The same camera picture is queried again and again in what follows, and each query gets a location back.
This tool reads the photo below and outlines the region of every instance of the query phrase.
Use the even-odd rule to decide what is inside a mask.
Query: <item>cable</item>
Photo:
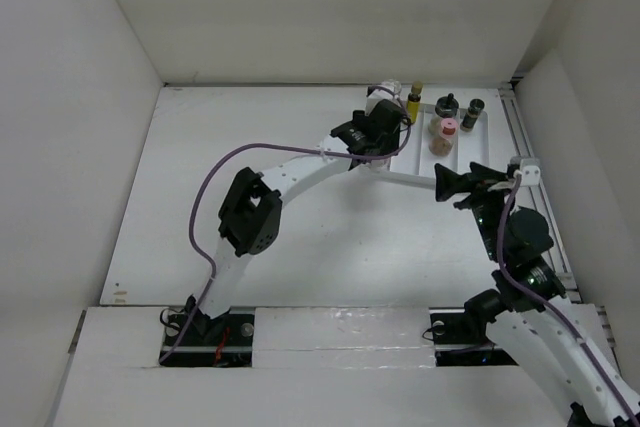
[[[402,105],[402,101],[398,99],[391,90],[382,86],[375,86],[375,88],[390,92],[391,95],[394,96],[398,104],[406,112],[405,107]],[[321,152],[320,150],[316,150],[316,149],[305,149],[301,147],[290,147],[286,145],[277,145],[277,144],[254,143],[254,144],[246,144],[246,145],[243,145],[242,147],[238,147],[237,149],[232,150],[227,155],[222,157],[213,166],[213,168],[209,171],[207,176],[202,181],[202,185],[200,185],[200,188],[198,189],[198,193],[196,194],[196,198],[193,202],[193,207],[191,208],[191,215],[189,216],[189,242],[191,243],[191,247],[193,247],[193,250],[195,250],[201,257],[203,257],[207,262],[209,262],[209,265],[211,265],[211,275],[209,276],[209,279],[207,280],[207,283],[204,286],[202,294],[200,295],[200,297],[198,297],[198,300],[196,301],[195,306],[193,307],[193,309],[191,309],[191,312],[189,312],[189,316],[187,317],[187,320],[182,326],[182,329],[180,330],[180,333],[178,334],[176,341],[173,343],[171,348],[162,357],[160,357],[158,362],[162,364],[162,362],[167,360],[175,352],[175,350],[180,346],[180,343],[182,342],[182,339],[184,338],[187,332],[187,329],[189,328],[189,325],[191,325],[191,322],[193,322],[193,318],[195,317],[196,312],[199,310],[200,305],[202,304],[202,301],[207,296],[207,293],[209,292],[209,289],[211,289],[211,285],[213,284],[213,281],[216,277],[217,266],[215,261],[213,260],[213,257],[211,257],[211,255],[205,252],[196,241],[195,224],[196,224],[196,216],[198,214],[198,209],[200,207],[200,202],[202,201],[202,197],[204,196],[204,193],[207,190],[207,187],[209,186],[211,179],[213,179],[213,176],[216,175],[216,173],[218,173],[218,171],[222,168],[224,164],[226,164],[230,159],[232,159],[236,155],[252,149],[277,150],[277,151],[295,152],[298,154],[307,154],[307,155],[324,155],[325,157],[338,157],[341,159],[360,160],[363,162],[372,162],[374,160],[386,160],[402,152],[402,149],[404,149],[407,143],[409,142],[410,136],[411,136],[411,126],[409,125],[407,127],[407,135],[402,141],[402,144],[400,145],[400,147],[398,147],[398,149],[394,150],[390,154],[386,154],[386,155],[355,155],[355,154],[344,154],[340,152],[328,152],[328,151]]]
[[[589,360],[591,361],[591,364],[596,369],[600,377],[602,377],[602,380],[604,380],[604,383],[607,384],[607,387],[609,387],[609,390],[611,390],[611,393],[613,393],[613,396],[616,398],[616,400],[620,404],[620,407],[622,407],[622,410],[624,410],[625,414],[629,416],[629,421],[631,422],[631,424],[634,427],[640,427],[640,422],[638,422],[638,419],[633,413],[633,410],[625,400],[620,390],[618,390],[618,387],[616,387],[616,385],[613,383],[613,381],[611,380],[607,372],[604,370],[604,367],[602,367],[602,365],[594,355],[591,348],[587,345],[586,341],[580,334],[580,331],[578,331],[578,329],[560,311],[560,309],[558,309],[555,305],[553,305],[551,302],[541,297],[534,291],[528,289],[524,285],[519,284],[507,270],[507,266],[504,262],[505,230],[507,226],[507,219],[509,217],[509,212],[511,211],[511,207],[513,206],[513,203],[515,202],[515,199],[516,199],[516,193],[518,192],[518,189],[520,188],[520,184],[522,183],[522,177],[519,174],[516,174],[515,181],[516,181],[515,185],[513,186],[513,189],[511,190],[509,197],[507,198],[507,202],[504,205],[504,209],[502,210],[502,215],[500,216],[500,223],[498,224],[497,257],[498,257],[498,265],[500,266],[500,272],[502,272],[502,275],[504,276],[505,279],[507,279],[507,282],[509,282],[511,286],[513,286],[515,289],[522,292],[525,296],[529,297],[531,300],[549,309],[551,312],[554,313],[557,319],[562,324],[564,324],[564,326],[574,336],[574,338],[576,339],[580,347],[582,347],[582,350],[584,350],[584,353],[589,358]]]

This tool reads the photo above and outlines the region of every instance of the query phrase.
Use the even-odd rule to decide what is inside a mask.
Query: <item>white tray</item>
[[[433,155],[429,150],[429,142],[433,136],[427,126],[435,115],[435,105],[420,104],[420,111],[416,123],[411,128],[409,143],[400,155],[391,159],[378,174],[381,177],[412,182],[417,184],[435,185],[434,165],[440,163],[454,172],[469,171],[470,162],[489,164],[489,116],[482,112],[471,132],[458,129],[456,143],[446,157]],[[459,109],[456,120],[462,121],[467,109]],[[401,134],[400,143],[404,140]]]

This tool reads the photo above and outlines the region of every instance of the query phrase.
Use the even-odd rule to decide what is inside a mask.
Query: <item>pink bottle cap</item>
[[[442,119],[440,122],[440,132],[443,135],[455,135],[456,130],[458,130],[458,122],[455,119]]]

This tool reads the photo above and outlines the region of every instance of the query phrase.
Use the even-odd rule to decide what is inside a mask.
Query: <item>yellow bottle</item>
[[[422,94],[422,82],[414,82],[411,85],[411,92],[407,97],[407,110],[411,117],[411,123],[415,124],[420,110],[420,94]]]

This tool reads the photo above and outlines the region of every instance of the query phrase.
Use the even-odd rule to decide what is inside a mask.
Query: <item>bottle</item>
[[[438,102],[436,102],[436,113],[431,117],[431,121],[429,122],[429,133],[431,135],[438,135],[440,121],[442,119],[451,119],[458,115],[459,107],[460,105],[458,101],[453,98],[453,94],[440,97]]]
[[[458,122],[456,119],[442,119],[438,127],[438,135],[434,136],[429,142],[429,150],[433,155],[438,157],[446,157],[451,153],[453,144],[456,141],[458,132]]]
[[[478,117],[480,117],[482,113],[482,109],[484,109],[484,102],[480,99],[473,99],[469,103],[469,108],[467,109],[464,119],[462,119],[460,130],[471,132],[473,126],[476,125],[476,120],[478,120]]]
[[[411,92],[407,97],[407,111],[411,117],[411,123],[415,124],[420,110],[420,95],[422,94],[422,82],[414,82],[411,85]]]

